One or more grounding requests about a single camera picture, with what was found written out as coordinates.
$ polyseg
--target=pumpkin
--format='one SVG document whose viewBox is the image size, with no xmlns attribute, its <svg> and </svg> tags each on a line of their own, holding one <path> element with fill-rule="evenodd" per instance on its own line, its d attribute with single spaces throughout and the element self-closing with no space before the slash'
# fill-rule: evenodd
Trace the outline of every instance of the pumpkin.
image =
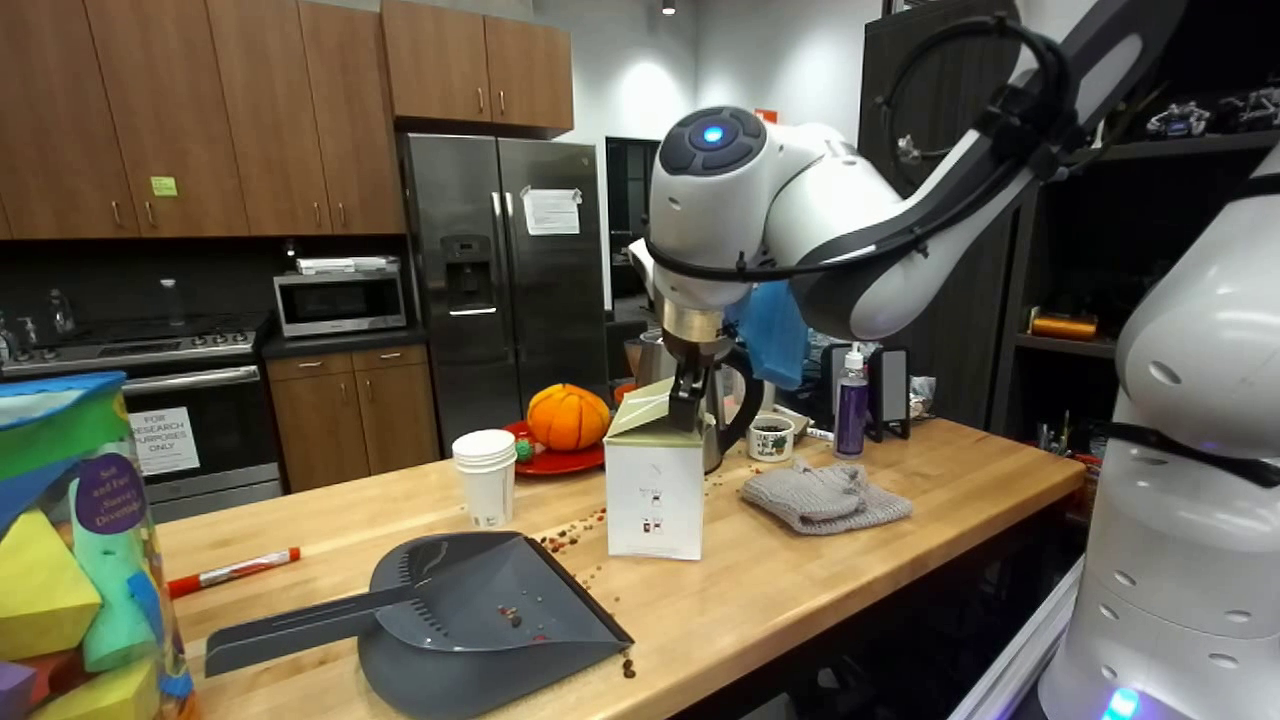
<svg viewBox="0 0 1280 720">
<path fill-rule="evenodd" d="M 523 425 L 549 452 L 581 452 L 603 442 L 607 406 L 581 383 L 549 383 L 528 402 Z"/>
</svg>

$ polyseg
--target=dustpan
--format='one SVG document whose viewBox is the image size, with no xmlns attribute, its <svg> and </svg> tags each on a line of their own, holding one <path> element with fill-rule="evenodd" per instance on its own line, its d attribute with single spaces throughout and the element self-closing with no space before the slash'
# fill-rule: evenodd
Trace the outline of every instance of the dustpan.
<svg viewBox="0 0 1280 720">
<path fill-rule="evenodd" d="M 367 597 L 213 632 L 207 678 L 339 635 L 403 716 L 479 716 L 634 644 L 528 538 L 456 532 L 391 549 Z"/>
</svg>

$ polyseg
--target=spray bottle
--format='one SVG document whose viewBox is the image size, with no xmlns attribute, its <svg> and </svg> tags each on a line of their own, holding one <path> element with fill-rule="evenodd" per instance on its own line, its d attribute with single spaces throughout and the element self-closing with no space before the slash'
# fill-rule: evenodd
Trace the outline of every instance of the spray bottle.
<svg viewBox="0 0 1280 720">
<path fill-rule="evenodd" d="M 844 371 L 838 383 L 838 452 L 841 456 L 865 452 L 867 413 L 874 413 L 867 365 L 857 347 L 850 347 Z"/>
</svg>

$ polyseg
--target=refrigerator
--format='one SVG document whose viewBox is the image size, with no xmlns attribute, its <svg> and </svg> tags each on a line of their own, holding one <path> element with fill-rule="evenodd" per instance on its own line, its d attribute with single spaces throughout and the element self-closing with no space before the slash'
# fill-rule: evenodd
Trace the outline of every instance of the refrigerator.
<svg viewBox="0 0 1280 720">
<path fill-rule="evenodd" d="M 444 449 L 544 383 L 607 402 L 598 147 L 403 134 L 399 151 Z"/>
</svg>

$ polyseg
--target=wooden countertop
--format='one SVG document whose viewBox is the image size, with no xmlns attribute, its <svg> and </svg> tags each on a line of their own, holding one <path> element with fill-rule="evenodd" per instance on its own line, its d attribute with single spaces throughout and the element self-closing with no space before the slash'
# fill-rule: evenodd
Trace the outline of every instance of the wooden countertop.
<svg viewBox="0 0 1280 720">
<path fill-rule="evenodd" d="M 829 464 L 822 442 L 800 460 Z M 515 527 L 562 538 L 556 562 L 634 632 L 626 662 L 523 698 L 500 716 L 673 716 L 754 669 L 800 648 L 825 628 L 1063 501 L 1086 468 L 949 422 L 925 422 L 912 442 L 867 444 L 875 488 L 912 501 L 912 521 L 792 538 L 747 510 L 738 488 L 767 464 L 733 449 L 710 478 L 706 562 L 603 557 L 603 478 L 515 488 Z M 303 562 L 175 599 L 201 711 L 221 716 L 398 716 L 361 678 L 356 641 L 204 680 L 204 635 L 223 626 L 351 597 L 377 562 L 432 532 L 471 527 L 444 464 L 403 468 L 213 518 L 162 524 L 170 576 L 301 545 Z"/>
</svg>

